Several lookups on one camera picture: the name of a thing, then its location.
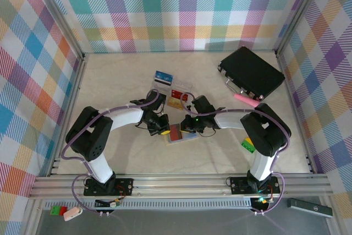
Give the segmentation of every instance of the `table surface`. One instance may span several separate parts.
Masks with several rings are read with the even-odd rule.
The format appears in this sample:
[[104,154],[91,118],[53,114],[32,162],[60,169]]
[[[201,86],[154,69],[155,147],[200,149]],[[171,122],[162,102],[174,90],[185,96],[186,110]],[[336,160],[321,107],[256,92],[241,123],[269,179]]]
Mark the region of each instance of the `table surface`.
[[[256,53],[278,68],[274,53]],[[145,98],[156,70],[171,73],[193,84],[192,93],[195,96],[205,95],[215,108],[250,108],[233,97],[234,93],[225,86],[227,79],[217,70],[218,63],[229,54],[91,54],[71,124],[86,106],[102,110]],[[274,169],[284,173],[309,172],[303,141],[289,101],[284,84],[264,100],[292,132],[291,145],[280,155]],[[186,114],[185,111],[168,106],[165,106],[164,113],[169,115],[170,124],[181,122]],[[150,136],[148,131],[129,124],[110,133],[104,154],[115,173],[246,173],[254,160],[254,154],[241,146],[245,137],[245,130],[221,129],[209,138],[199,137],[166,145],[163,135]],[[72,155],[76,154],[69,149],[67,156]],[[86,169],[78,161],[61,160],[59,164],[59,174],[84,172]]]

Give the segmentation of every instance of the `pink object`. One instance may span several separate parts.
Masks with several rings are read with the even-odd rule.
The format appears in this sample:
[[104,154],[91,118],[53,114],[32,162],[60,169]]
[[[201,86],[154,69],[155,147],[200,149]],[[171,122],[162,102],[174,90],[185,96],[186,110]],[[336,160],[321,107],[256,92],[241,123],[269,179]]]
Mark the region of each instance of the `pink object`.
[[260,104],[259,101],[250,99],[250,98],[245,97],[245,96],[243,96],[243,95],[241,95],[241,94],[235,94],[235,95],[234,95],[234,98],[235,98],[235,99],[238,99],[238,100],[240,100],[240,101],[242,101],[242,102],[245,102],[245,103],[247,103],[248,105],[251,105],[252,107],[257,107],[257,106]]

